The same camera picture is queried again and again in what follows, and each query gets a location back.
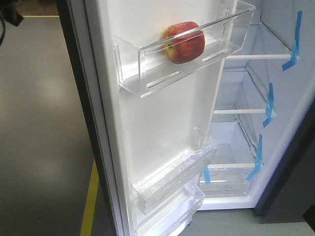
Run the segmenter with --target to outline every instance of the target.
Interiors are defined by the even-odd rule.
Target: gray floor
[[[59,18],[6,26],[0,235],[77,236],[93,154]]]
[[[305,222],[260,224],[252,209],[197,212],[180,236],[315,236]]]

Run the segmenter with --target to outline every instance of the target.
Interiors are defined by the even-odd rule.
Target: yellow floor line
[[[92,173],[90,178],[90,184],[88,189],[87,200],[85,203],[85,209],[82,219],[81,232],[80,236],[91,236],[93,219],[94,219],[94,211],[97,197],[97,189],[98,189],[98,173],[95,161],[93,162]]]
[[[59,18],[59,16],[23,16],[25,18]]]

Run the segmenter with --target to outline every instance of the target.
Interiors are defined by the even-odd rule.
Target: red apple
[[[195,22],[182,22],[168,27],[163,38],[168,38],[198,27]],[[196,59],[205,49],[205,36],[202,30],[190,33],[164,44],[164,52],[175,64]]]

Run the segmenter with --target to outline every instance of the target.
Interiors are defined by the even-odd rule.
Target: blue painter's tape
[[[209,168],[208,167],[205,167],[203,169],[203,175],[205,176],[206,184],[210,184],[211,183],[211,179],[210,179],[210,172],[209,172]]]
[[[261,163],[262,163],[262,136],[260,134],[259,135],[258,148],[256,151],[255,167],[252,170],[252,172],[247,176],[246,180],[251,180],[257,174],[257,172],[261,168]]]
[[[269,84],[269,95],[268,95],[268,100],[267,100],[267,105],[266,105],[266,116],[267,119],[263,122],[263,126],[266,127],[272,120],[271,114],[272,114],[272,110],[274,108],[274,87],[272,85],[272,83]]]
[[[300,52],[300,29],[302,22],[302,11],[298,11],[295,25],[295,35],[293,49],[291,53],[291,59],[282,65],[282,71],[289,69],[297,63],[299,52]]]

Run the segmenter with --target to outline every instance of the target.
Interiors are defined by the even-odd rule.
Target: transparent shelf bin
[[[182,152],[180,157],[148,180],[130,184],[133,200],[143,214],[148,214],[210,164],[217,144],[210,138],[208,146],[197,152]]]
[[[136,236],[167,236],[201,207],[205,195],[193,181],[189,181],[176,191],[155,211],[146,216],[138,227]]]
[[[249,194],[250,180],[246,180],[253,168],[210,169],[211,183],[206,184],[200,177],[199,187],[206,198],[246,197]]]
[[[218,12],[218,16],[224,16],[221,19],[149,45],[135,45],[122,38],[114,38],[120,86],[144,97],[240,50],[254,10],[253,5],[241,1],[238,1],[234,14],[228,7],[221,6]],[[174,64],[165,55],[164,45],[175,42],[173,47],[176,47],[202,34],[205,49],[196,59]]]

